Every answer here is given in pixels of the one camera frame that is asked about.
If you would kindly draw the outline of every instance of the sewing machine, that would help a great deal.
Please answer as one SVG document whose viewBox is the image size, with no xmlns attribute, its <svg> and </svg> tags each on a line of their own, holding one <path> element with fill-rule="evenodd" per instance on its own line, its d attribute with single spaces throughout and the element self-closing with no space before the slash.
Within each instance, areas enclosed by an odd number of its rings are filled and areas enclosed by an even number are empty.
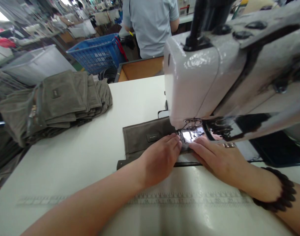
<svg viewBox="0 0 300 236">
<path fill-rule="evenodd" d="M 232 143 L 300 123 L 300 2 L 228 22 L 234 1 L 225 2 L 197 0 L 191 32 L 165 44 L 171 124 Z M 234 130 L 239 117 L 262 113 L 260 123 Z"/>
</svg>

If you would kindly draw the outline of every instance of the red object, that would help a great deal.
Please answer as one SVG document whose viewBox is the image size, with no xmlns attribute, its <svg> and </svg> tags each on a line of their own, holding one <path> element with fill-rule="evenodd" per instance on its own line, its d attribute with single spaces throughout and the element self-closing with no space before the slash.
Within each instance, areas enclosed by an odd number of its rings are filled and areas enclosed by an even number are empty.
<svg viewBox="0 0 300 236">
<path fill-rule="evenodd" d="M 186 8 L 189 8 L 189 5 L 187 5 L 186 7 L 180 8 L 180 10 L 186 9 Z"/>
<path fill-rule="evenodd" d="M 15 48 L 16 47 L 15 43 L 7 38 L 0 39 L 0 46 L 2 46 L 4 48 Z"/>
<path fill-rule="evenodd" d="M 117 40 L 116 40 L 116 43 L 117 43 L 117 46 L 120 50 L 120 52 L 124 55 L 126 61 L 128 61 L 128 58 L 126 56 L 126 53 L 125 53 L 125 50 L 123 49 L 123 46 L 121 45 L 120 41 L 119 41 L 119 38 L 115 37 Z"/>
</svg>

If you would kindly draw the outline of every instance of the black bead bracelet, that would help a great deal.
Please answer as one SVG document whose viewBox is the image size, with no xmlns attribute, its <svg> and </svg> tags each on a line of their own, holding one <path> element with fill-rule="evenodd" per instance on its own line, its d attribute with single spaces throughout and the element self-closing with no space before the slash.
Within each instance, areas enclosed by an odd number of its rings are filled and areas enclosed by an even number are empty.
<svg viewBox="0 0 300 236">
<path fill-rule="evenodd" d="M 282 174 L 280 171 L 276 169 L 272 169 L 270 167 L 262 167 L 262 169 L 270 171 L 271 173 L 275 174 L 279 178 L 279 180 L 282 183 L 283 191 L 281 197 L 279 197 L 278 200 L 275 202 L 266 203 L 253 198 L 254 203 L 257 206 L 263 207 L 265 210 L 269 210 L 272 212 L 278 212 L 278 210 L 286 211 L 287 210 L 286 207 L 291 208 L 292 207 L 291 202 L 295 201 L 295 197 L 293 196 L 293 194 L 296 194 L 296 191 L 293 188 L 294 183 L 290 181 L 286 175 Z"/>
</svg>

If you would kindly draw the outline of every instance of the ruler marking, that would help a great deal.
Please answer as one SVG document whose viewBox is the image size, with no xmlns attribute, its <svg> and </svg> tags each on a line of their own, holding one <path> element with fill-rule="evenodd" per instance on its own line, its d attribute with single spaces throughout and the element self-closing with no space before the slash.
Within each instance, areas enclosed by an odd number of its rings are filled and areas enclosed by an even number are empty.
<svg viewBox="0 0 300 236">
<path fill-rule="evenodd" d="M 18 207 L 46 207 L 54 206 L 64 199 L 66 195 L 55 196 L 23 196 L 16 205 Z M 190 207 L 248 207 L 253 201 L 246 194 L 240 192 L 170 192 L 170 193 L 141 193 L 136 195 L 127 204 L 126 208 L 155 207 L 155 208 L 190 208 Z"/>
</svg>

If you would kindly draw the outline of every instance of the worker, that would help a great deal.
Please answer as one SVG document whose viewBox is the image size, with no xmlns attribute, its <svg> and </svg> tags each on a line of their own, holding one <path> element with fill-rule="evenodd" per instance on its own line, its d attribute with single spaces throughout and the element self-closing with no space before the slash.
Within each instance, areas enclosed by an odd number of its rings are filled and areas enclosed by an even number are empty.
<svg viewBox="0 0 300 236">
<path fill-rule="evenodd" d="M 62 25 L 63 28 L 67 28 L 69 26 L 74 25 L 73 22 L 69 21 L 67 18 L 63 17 L 61 13 L 56 8 L 51 8 L 51 11 L 53 12 L 53 20 L 57 21 Z"/>
<path fill-rule="evenodd" d="M 88 14 L 86 13 L 86 11 L 83 8 L 83 4 L 80 1 L 77 1 L 78 3 L 78 7 L 79 10 L 77 10 L 76 12 L 78 13 L 78 15 L 83 19 L 83 20 L 87 20 L 89 19 Z"/>
<path fill-rule="evenodd" d="M 141 58 L 163 56 L 166 40 L 178 29 L 177 0 L 124 0 L 123 24 L 135 32 Z"/>
<path fill-rule="evenodd" d="M 22 236 L 97 235 L 106 222 L 136 194 L 163 181 L 171 173 L 182 143 L 171 134 L 152 144 L 137 160 L 78 191 L 48 211 Z M 278 177 L 248 163 L 244 157 L 206 137 L 189 147 L 214 176 L 262 202 L 275 202 L 283 191 Z M 276 215 L 300 235 L 300 185 L 294 183 L 296 201 Z"/>
</svg>

